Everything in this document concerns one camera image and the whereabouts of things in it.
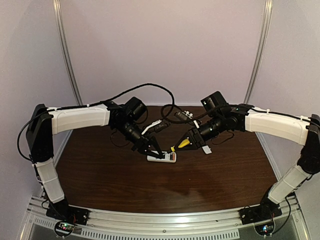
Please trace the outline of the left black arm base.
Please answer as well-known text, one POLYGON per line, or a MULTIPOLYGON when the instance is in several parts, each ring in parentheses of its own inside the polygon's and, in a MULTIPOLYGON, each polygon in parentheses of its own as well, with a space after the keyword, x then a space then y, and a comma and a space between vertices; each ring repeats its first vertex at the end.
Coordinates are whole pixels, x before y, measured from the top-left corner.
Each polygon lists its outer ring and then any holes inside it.
POLYGON ((46 210, 47 217, 65 221, 70 224, 87 225, 90 213, 88 209, 71 206, 66 198, 56 203, 52 203, 49 200, 48 204, 48 209, 46 210))

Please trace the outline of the yellow handled screwdriver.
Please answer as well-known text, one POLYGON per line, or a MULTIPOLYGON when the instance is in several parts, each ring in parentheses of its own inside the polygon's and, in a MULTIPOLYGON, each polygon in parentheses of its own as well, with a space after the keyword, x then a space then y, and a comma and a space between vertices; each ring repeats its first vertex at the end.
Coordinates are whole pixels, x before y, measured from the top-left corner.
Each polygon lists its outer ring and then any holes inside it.
POLYGON ((171 153, 175 153, 175 152, 184 150, 187 147, 189 147, 191 144, 192 143, 190 142, 190 140, 188 138, 185 138, 185 139, 181 140, 180 142, 178 142, 176 145, 171 146, 165 153, 171 154, 171 153))

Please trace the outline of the white battery cover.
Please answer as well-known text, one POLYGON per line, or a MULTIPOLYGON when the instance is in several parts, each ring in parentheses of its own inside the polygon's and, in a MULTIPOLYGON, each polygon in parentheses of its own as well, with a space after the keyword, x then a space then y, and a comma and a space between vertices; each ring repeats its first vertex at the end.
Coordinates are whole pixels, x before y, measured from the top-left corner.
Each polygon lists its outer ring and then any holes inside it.
POLYGON ((210 148, 208 145, 203 146, 203 147, 202 147, 202 150, 203 150, 203 152, 204 152, 206 155, 209 155, 209 154, 212 153, 212 150, 211 150, 211 148, 210 148))

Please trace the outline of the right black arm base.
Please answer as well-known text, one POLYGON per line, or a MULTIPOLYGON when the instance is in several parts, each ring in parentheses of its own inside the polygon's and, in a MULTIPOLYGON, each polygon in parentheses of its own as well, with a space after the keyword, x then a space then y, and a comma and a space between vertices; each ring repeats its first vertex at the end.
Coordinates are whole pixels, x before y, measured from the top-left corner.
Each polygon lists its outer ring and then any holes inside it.
POLYGON ((243 225, 271 220, 282 215, 280 205, 272 202, 267 196, 262 197, 259 205, 246 206, 238 212, 243 225))

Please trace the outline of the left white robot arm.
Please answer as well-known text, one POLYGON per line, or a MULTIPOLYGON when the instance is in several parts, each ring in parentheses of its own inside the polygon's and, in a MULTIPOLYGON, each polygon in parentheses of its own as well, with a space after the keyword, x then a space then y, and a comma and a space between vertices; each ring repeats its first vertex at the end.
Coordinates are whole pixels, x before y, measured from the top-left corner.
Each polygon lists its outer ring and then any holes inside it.
POLYGON ((145 104, 136 97, 120 105, 111 100, 75 107, 37 105, 26 124, 25 136, 30 151, 28 160, 35 166, 39 182, 49 200, 56 204, 66 198, 53 163, 53 136, 56 134, 88 127, 109 126, 133 143, 133 150, 163 159, 164 154, 156 138, 149 135, 147 130, 140 129, 136 123, 146 110, 145 104))

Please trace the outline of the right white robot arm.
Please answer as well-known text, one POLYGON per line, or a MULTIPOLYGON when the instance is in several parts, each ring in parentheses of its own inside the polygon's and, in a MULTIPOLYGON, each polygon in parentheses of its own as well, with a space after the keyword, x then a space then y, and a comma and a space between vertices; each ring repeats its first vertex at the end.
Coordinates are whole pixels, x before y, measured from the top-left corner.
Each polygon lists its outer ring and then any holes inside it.
POLYGON ((225 131, 264 133, 302 146, 297 162, 265 193, 262 205, 278 205, 303 182, 320 171, 320 117, 293 116, 249 104, 228 104, 216 91, 201 100, 210 117, 189 129, 170 149, 197 150, 225 131))

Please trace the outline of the white remote control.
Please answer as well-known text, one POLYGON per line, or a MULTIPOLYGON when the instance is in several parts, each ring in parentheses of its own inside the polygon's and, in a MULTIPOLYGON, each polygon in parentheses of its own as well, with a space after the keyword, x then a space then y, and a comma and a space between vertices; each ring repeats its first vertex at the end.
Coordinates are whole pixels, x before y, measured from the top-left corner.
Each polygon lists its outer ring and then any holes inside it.
POLYGON ((158 159, 158 158, 147 156, 147 161, 158 162, 158 163, 175 163, 177 161, 177 154, 176 153, 175 153, 176 154, 176 161, 175 162, 170 161, 170 154, 168 154, 166 152, 163 152, 163 154, 164 154, 163 159, 158 159))

